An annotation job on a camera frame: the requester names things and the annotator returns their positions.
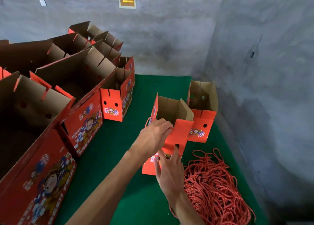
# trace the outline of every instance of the hand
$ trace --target hand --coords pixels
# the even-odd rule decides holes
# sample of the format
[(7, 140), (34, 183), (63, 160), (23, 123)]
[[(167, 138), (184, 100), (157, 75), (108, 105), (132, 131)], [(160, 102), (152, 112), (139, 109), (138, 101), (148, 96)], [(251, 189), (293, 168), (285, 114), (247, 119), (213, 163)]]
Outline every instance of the hand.
[(175, 147), (170, 159), (166, 159), (164, 152), (159, 150), (159, 160), (155, 163), (156, 179), (170, 206), (175, 210), (175, 205), (184, 192), (184, 168), (179, 157), (178, 148)]
[(142, 129), (139, 136), (130, 148), (131, 152), (140, 155), (143, 163), (155, 155), (165, 144), (167, 136), (173, 129), (171, 122), (165, 119), (155, 120)]

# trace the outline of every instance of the green tablecloth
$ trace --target green tablecloth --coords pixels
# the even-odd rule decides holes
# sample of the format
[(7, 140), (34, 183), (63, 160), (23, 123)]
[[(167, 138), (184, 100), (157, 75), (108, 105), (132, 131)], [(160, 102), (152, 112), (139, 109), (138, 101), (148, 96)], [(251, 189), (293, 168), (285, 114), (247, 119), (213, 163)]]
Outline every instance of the green tablecloth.
[[(104, 124), (80, 159), (55, 225), (65, 224), (119, 162), (145, 126), (152, 111), (156, 92), (160, 96), (186, 100), (190, 79), (190, 77), (136, 75), (133, 100), (124, 121), (104, 120)], [(231, 174), (236, 176), (243, 199), (257, 216), (256, 223), (267, 224), (263, 212), (215, 123), (206, 144), (187, 143), (182, 161), (187, 165), (190, 160), (195, 159), (192, 155), (194, 149), (212, 152), (215, 147), (220, 150), (225, 163), (230, 166)], [(169, 211), (167, 200), (159, 188), (156, 177), (142, 175), (139, 170), (128, 185), (111, 224), (160, 225), (161, 223), (179, 224), (179, 221)]]

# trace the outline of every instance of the round hole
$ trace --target round hole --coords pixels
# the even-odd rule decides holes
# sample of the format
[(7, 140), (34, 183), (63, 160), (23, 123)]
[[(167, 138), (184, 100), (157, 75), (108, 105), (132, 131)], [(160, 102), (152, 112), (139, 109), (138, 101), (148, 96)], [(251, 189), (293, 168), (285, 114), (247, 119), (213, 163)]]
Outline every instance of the round hole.
[(21, 108), (26, 108), (26, 103), (25, 102), (21, 102)]
[(46, 114), (46, 115), (45, 115), (45, 118), (51, 119), (51, 118), (52, 118), (52, 115), (51, 115), (51, 114)]

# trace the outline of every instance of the forearm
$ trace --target forearm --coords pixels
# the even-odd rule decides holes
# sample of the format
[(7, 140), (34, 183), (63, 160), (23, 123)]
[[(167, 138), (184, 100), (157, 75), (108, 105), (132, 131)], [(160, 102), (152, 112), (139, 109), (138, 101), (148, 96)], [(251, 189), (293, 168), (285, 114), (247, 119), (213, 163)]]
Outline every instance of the forearm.
[(186, 193), (181, 193), (179, 199), (172, 207), (181, 225), (205, 225), (202, 218), (197, 214)]
[(109, 224), (128, 183), (141, 165), (136, 153), (127, 151), (66, 225)]

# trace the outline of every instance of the person's right hand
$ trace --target person's right hand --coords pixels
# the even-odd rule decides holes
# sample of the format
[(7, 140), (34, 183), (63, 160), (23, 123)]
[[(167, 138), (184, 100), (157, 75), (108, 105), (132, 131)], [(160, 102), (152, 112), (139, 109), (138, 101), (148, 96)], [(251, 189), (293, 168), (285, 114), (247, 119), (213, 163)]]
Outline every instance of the person's right hand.
[(162, 149), (159, 150), (159, 160), (155, 163), (156, 179), (163, 193), (165, 194), (170, 206), (175, 209), (175, 205), (184, 192), (184, 168), (179, 157), (178, 148), (175, 147), (170, 159), (166, 159)]

